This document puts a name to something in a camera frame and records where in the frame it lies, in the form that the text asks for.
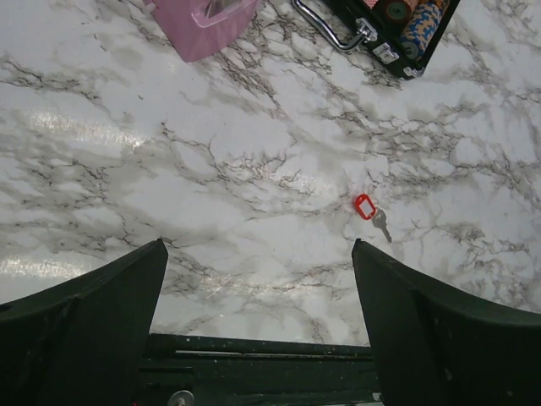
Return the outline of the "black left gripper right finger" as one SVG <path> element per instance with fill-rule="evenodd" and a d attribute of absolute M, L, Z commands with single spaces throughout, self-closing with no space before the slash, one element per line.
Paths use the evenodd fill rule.
<path fill-rule="evenodd" d="M 468 294 L 367 241 L 352 249 L 386 405 L 538 405 L 540 316 Z"/>

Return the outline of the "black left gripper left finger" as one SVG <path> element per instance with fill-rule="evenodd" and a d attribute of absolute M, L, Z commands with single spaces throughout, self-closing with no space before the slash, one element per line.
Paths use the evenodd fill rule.
<path fill-rule="evenodd" d="M 127 405 L 167 266 L 158 239 L 1 306 L 3 405 Z"/>

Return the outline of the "silver key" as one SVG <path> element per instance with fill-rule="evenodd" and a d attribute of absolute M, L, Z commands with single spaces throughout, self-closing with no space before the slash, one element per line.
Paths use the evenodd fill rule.
<path fill-rule="evenodd" d="M 387 242 L 391 243 L 392 242 L 392 237 L 391 237 L 391 234 L 388 231 L 387 217 L 386 217 L 386 214 L 385 214 L 385 212 L 383 210 L 381 210 L 381 209 L 377 210 L 377 212 L 372 217 L 372 223 L 376 228 L 378 228 L 384 234 L 384 237 L 386 238 Z"/>

